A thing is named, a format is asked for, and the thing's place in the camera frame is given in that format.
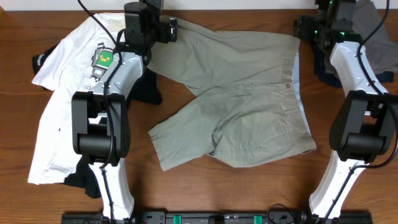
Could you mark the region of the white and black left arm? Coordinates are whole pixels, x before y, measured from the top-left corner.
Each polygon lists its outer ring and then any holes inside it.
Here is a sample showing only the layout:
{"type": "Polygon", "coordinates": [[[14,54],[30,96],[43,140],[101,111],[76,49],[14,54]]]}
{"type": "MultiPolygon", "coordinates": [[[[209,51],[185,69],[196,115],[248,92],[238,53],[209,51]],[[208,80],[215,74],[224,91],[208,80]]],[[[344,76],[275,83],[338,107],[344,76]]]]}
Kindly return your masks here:
{"type": "Polygon", "coordinates": [[[177,40],[177,19],[127,13],[111,49],[100,43],[92,57],[93,86],[72,96],[73,149],[94,173],[104,203],[96,218],[76,223],[133,223],[134,197],[126,176],[131,145],[127,109],[132,99],[162,101],[156,74],[147,68],[155,43],[177,40]]]}

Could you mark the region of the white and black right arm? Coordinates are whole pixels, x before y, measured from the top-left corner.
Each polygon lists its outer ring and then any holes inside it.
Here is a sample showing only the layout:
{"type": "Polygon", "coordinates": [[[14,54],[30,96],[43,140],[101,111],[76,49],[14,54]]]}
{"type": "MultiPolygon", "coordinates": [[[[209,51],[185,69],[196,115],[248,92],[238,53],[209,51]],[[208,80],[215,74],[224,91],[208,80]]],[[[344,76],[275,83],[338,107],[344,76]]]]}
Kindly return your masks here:
{"type": "Polygon", "coordinates": [[[364,40],[351,28],[346,16],[300,16],[294,22],[294,36],[318,45],[329,57],[345,93],[329,133],[329,164],[301,223],[372,223],[369,212],[342,212],[343,202],[363,171],[385,167],[397,155],[394,149],[384,162],[374,162],[397,144],[397,96],[379,83],[364,40]]]}

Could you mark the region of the olive green shorts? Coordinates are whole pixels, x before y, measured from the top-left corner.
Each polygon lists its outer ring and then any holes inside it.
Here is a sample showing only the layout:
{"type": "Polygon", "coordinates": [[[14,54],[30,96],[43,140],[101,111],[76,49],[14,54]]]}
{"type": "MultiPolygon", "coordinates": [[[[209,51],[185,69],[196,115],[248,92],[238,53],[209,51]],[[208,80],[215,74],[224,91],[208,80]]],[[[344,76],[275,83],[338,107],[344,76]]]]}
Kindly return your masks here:
{"type": "Polygon", "coordinates": [[[299,45],[291,35],[179,19],[177,40],[155,44],[149,64],[194,94],[149,131],[162,170],[204,155],[254,167],[315,150],[300,99],[299,45]]]}

